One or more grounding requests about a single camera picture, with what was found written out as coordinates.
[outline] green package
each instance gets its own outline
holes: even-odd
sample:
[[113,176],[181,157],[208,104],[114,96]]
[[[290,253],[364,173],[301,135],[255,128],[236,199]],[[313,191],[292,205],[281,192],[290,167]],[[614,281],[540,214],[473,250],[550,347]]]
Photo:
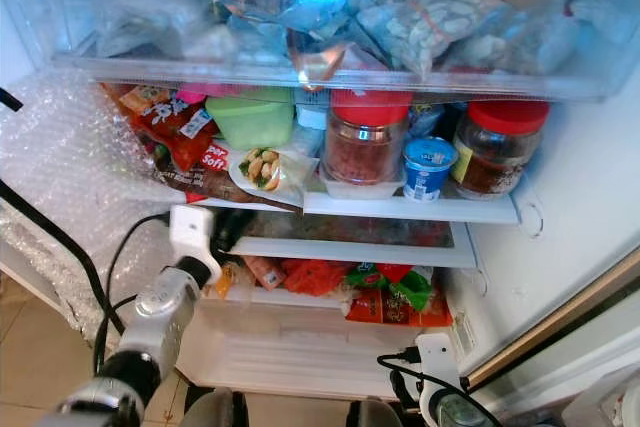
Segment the green package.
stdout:
[[412,270],[400,282],[391,284],[389,290],[418,312],[422,312],[429,303],[432,288],[427,279]]
[[389,285],[387,278],[371,262],[361,263],[346,275],[345,280],[354,287],[365,287],[367,289],[382,289]]

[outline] green lid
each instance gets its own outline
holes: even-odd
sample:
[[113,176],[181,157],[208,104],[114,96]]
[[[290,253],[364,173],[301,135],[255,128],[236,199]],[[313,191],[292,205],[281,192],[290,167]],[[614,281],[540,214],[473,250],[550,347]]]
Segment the green lid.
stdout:
[[255,114],[280,105],[292,105],[291,89],[265,87],[248,90],[242,97],[209,97],[205,108],[212,117]]

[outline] white container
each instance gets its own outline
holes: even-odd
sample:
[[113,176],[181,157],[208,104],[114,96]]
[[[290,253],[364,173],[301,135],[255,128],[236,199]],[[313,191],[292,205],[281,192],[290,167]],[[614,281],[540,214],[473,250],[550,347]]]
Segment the white container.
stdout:
[[298,124],[302,127],[325,130],[327,128],[330,92],[326,89],[319,92],[295,89],[293,92]]
[[354,185],[334,179],[324,170],[322,163],[319,168],[320,180],[327,188],[331,197],[351,200],[381,200],[392,197],[398,188],[407,181],[407,174],[403,168],[398,169],[395,177],[387,182],[374,185]]

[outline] bubble wrap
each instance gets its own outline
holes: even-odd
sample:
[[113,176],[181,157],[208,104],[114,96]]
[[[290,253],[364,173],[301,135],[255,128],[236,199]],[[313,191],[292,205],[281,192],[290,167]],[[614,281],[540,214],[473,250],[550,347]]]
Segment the bubble wrap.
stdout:
[[[141,217],[184,202],[153,179],[153,165],[99,85],[79,71],[40,72],[9,86],[24,103],[0,106],[0,178],[91,256],[103,285],[126,231]],[[8,204],[0,237],[51,281],[71,326],[93,339],[102,318],[80,263]],[[112,302],[138,292],[172,261],[168,229],[141,226],[116,266]]]

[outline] tiled floor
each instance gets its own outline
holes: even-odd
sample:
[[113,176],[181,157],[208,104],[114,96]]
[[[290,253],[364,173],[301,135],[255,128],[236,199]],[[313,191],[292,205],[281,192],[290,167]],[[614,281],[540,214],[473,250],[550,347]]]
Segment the tiled floor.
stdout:
[[[0,425],[33,425],[91,376],[91,349],[65,320],[3,278],[0,294]],[[187,384],[172,374],[145,413],[144,427],[177,425]],[[342,427],[347,401],[248,394],[251,427]]]

